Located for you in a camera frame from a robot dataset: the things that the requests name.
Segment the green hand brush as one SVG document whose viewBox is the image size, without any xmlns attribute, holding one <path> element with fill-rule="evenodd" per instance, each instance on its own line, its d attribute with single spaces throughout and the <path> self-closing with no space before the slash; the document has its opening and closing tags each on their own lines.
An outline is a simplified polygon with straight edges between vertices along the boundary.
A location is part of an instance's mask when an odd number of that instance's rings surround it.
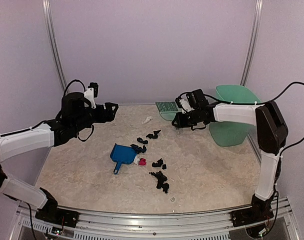
<svg viewBox="0 0 304 240">
<path fill-rule="evenodd" d="M 155 102 L 157 110 L 162 119 L 171 122 L 176 113 L 181 112 L 182 110 L 177 106 L 175 101 L 162 101 L 162 102 Z"/>
</svg>

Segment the blue plastic dustpan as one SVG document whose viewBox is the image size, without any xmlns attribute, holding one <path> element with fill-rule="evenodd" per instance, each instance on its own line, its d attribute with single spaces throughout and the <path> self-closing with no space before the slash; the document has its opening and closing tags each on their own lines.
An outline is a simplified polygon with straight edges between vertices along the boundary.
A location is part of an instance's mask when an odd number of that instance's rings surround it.
<svg viewBox="0 0 304 240">
<path fill-rule="evenodd" d="M 123 164 L 132 164 L 136 155 L 137 153 L 132 147 L 115 144 L 110 154 L 111 160 L 115 163 L 113 174 L 118 174 Z"/>
</svg>

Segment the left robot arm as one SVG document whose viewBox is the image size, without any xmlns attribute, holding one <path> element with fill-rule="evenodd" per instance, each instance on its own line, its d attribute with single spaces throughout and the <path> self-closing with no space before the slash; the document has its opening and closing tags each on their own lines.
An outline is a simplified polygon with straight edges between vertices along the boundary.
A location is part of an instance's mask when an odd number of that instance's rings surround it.
<svg viewBox="0 0 304 240">
<path fill-rule="evenodd" d="M 50 194 L 6 174 L 1 166 L 5 160 L 41 148 L 66 144 L 78 138 L 80 131 L 94 129 L 94 124 L 112 122 L 119 105 L 96 104 L 95 93 L 72 92 L 62 97 L 61 109 L 52 120 L 36 126 L 0 134 L 0 193 L 42 209 L 42 214 L 55 223 L 62 217 L 60 208 L 50 203 Z"/>
</svg>

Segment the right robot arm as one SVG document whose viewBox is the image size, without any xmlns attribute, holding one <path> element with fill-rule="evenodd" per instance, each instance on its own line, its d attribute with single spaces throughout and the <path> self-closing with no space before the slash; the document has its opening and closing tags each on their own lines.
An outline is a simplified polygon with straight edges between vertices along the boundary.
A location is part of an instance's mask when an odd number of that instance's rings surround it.
<svg viewBox="0 0 304 240">
<path fill-rule="evenodd" d="M 288 136 L 288 127 L 274 101 L 268 103 L 233 103 L 217 101 L 211 104 L 193 105 L 191 110 L 176 113 L 172 126 L 195 129 L 198 123 L 238 123 L 255 126 L 261 151 L 260 177 L 252 207 L 247 217 L 258 222 L 267 213 L 276 193 L 276 184 L 281 172 L 282 151 Z"/>
</svg>

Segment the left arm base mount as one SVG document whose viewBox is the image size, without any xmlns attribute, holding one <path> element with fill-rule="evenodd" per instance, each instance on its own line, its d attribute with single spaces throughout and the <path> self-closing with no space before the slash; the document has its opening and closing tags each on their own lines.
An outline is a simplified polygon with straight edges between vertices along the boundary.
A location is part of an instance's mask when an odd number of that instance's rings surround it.
<svg viewBox="0 0 304 240">
<path fill-rule="evenodd" d="M 44 222 L 75 228 L 79 219 L 79 212 L 57 207 L 56 204 L 46 204 L 39 208 L 35 218 Z"/>
</svg>

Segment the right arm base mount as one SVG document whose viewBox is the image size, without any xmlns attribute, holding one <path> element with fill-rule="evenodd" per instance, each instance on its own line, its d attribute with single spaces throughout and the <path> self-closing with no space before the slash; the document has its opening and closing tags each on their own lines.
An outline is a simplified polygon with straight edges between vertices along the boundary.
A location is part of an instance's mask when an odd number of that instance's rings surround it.
<svg viewBox="0 0 304 240">
<path fill-rule="evenodd" d="M 251 206 L 231 212 L 233 227 L 250 225 L 272 219 L 273 217 L 274 213 L 270 207 L 268 207 L 267 210 L 261 211 L 259 207 Z"/>
</svg>

